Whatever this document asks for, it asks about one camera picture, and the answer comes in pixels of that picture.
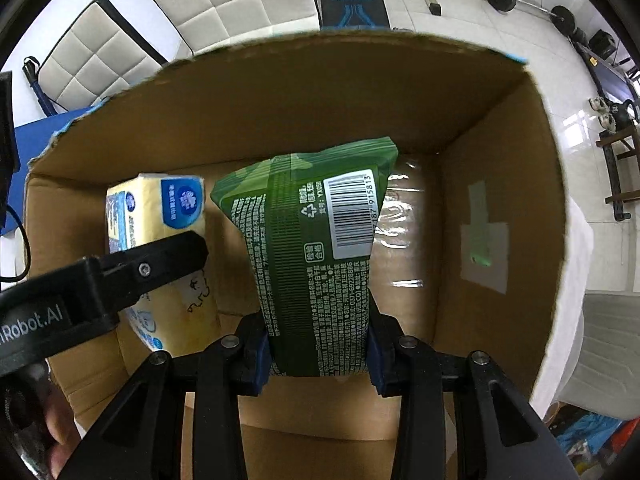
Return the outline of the person's hand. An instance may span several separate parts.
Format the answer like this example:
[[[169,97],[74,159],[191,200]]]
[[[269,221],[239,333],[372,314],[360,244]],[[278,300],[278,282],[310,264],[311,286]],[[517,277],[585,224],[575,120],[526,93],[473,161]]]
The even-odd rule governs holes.
[[[56,479],[81,440],[73,410],[57,385],[8,394],[9,441],[36,479]]]

